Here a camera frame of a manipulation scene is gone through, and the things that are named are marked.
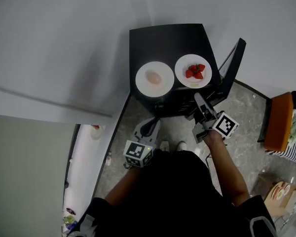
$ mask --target red strawberry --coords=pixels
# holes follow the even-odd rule
[[[198,64],[197,66],[198,66],[198,69],[200,70],[200,72],[203,72],[203,71],[204,71],[204,69],[205,69],[205,65],[203,65],[203,64]]]
[[[185,72],[185,77],[186,78],[190,78],[190,77],[192,77],[193,76],[193,71],[191,71],[191,70],[186,70],[186,72]]]
[[[190,69],[191,71],[193,71],[193,73],[196,73],[197,72],[197,66],[195,66],[195,65],[190,66],[188,69]]]
[[[203,79],[203,75],[202,75],[202,73],[199,71],[199,72],[197,72],[195,75],[194,75],[194,77],[196,78],[196,79]]]

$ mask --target hand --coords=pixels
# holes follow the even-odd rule
[[[211,148],[214,144],[222,142],[222,136],[215,130],[210,130],[203,140]]]

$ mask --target striped cloth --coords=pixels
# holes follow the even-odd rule
[[[291,147],[289,147],[287,144],[287,147],[284,152],[269,151],[267,153],[271,156],[276,155],[279,157],[286,158],[290,161],[296,162],[296,142]]]

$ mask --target marble floor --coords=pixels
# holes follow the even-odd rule
[[[264,152],[263,144],[257,143],[264,117],[265,103],[266,100],[262,97],[253,97],[250,90],[234,83],[228,98],[215,106],[217,112],[224,110],[240,123],[233,136],[225,140],[225,143],[233,161],[247,183],[249,192],[253,195],[262,193],[262,191],[255,189],[258,175],[261,173],[272,176],[273,181],[286,181],[296,184],[296,163],[277,156],[267,155]],[[150,117],[152,115],[134,97],[131,97],[110,148],[111,164],[104,166],[95,192],[96,197],[105,197],[124,176],[127,171],[123,166],[125,142],[131,137],[135,126]],[[188,121],[185,117],[162,118],[158,142],[168,140],[170,150],[174,151],[177,144],[183,140],[187,143],[188,150],[199,152],[199,157],[204,160],[209,150],[204,142],[196,144],[192,134],[194,125],[194,120]],[[208,159],[208,162],[213,184],[220,192],[215,167],[211,159]],[[282,220],[278,220],[277,228],[280,228],[282,223]]]

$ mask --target gray floor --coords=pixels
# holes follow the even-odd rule
[[[296,184],[296,163],[277,156],[266,155],[263,144],[257,143],[264,116],[265,102],[265,99],[259,96],[254,98],[251,91],[234,83],[228,99],[215,106],[217,112],[224,110],[240,123],[233,136],[225,142],[252,194],[256,194],[257,191],[254,187],[256,187],[258,175],[263,172],[271,175],[275,180],[286,182],[293,180],[293,183]],[[111,165],[104,166],[95,193],[96,197],[105,197],[124,176],[127,171],[123,167],[125,142],[131,137],[135,126],[150,117],[152,115],[134,97],[131,97],[110,149],[112,153]],[[158,141],[168,140],[170,150],[174,151],[177,144],[184,140],[187,143],[188,150],[195,152],[199,148],[199,156],[204,160],[209,150],[204,142],[196,144],[192,134],[194,125],[194,120],[188,121],[184,117],[162,118]],[[208,162],[213,184],[220,192],[215,167],[211,159]],[[282,220],[280,219],[277,223],[281,226]]]

